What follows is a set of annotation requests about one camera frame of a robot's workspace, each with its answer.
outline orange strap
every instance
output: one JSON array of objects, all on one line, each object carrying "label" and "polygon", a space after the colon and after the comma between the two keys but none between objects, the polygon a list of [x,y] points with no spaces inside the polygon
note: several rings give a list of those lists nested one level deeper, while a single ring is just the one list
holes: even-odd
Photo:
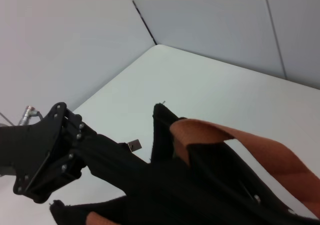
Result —
[{"label": "orange strap", "polygon": [[170,131],[176,154],[187,164],[189,155],[186,147],[190,144],[239,140],[271,176],[320,218],[320,179],[282,143],[196,119],[176,121]]}]

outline white tabletop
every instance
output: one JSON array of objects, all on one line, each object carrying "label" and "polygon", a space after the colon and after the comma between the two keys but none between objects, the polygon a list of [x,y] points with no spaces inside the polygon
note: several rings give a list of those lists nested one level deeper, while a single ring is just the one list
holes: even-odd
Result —
[{"label": "white tabletop", "polygon": [[[149,161],[153,107],[162,103],[178,117],[206,120],[285,144],[320,177],[320,91],[186,51],[157,45],[132,63],[75,113],[116,142],[139,139],[137,156]],[[14,195],[13,177],[0,178],[0,222],[53,225],[49,202],[105,202],[123,192],[90,174],[35,204]]]}]

